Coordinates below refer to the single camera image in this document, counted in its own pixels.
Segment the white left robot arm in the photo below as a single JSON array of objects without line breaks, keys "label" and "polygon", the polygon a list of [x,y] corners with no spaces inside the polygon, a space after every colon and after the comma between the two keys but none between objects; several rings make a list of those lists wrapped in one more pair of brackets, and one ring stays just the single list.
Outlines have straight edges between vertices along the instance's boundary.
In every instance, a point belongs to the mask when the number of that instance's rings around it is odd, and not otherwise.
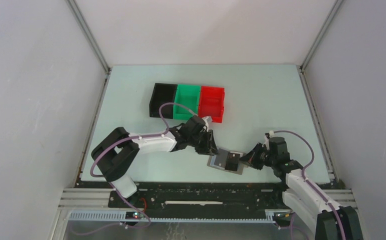
[{"label": "white left robot arm", "polygon": [[137,186],[128,170],[138,155],[157,152],[177,152],[186,147],[194,148],[199,155],[217,155],[210,116],[193,115],[187,122],[170,127],[163,133],[134,135],[124,127],[115,128],[91,152],[93,166],[101,176],[120,193],[119,201],[126,208],[134,208],[139,202]]}]

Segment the beige leather card holder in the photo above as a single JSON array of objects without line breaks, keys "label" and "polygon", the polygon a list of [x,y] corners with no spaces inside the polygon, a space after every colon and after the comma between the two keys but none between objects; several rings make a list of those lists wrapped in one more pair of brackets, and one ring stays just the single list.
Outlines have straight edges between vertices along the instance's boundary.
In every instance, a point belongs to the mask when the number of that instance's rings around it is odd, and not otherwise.
[{"label": "beige leather card holder", "polygon": [[217,155],[209,157],[207,166],[220,171],[242,175],[245,165],[240,163],[240,158],[245,155],[244,152],[228,150],[218,147]]}]

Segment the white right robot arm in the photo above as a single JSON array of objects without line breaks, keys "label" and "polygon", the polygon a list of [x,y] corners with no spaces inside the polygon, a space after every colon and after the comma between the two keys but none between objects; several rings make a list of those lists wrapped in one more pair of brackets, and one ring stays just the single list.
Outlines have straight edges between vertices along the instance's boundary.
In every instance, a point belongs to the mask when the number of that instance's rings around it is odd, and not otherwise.
[{"label": "white right robot arm", "polygon": [[243,164],[256,170],[269,167],[280,183],[273,190],[272,204],[289,207],[313,232],[316,240],[362,240],[357,211],[333,200],[306,174],[305,167],[291,158],[283,137],[268,136],[264,143],[240,157],[229,154],[225,168]]}]

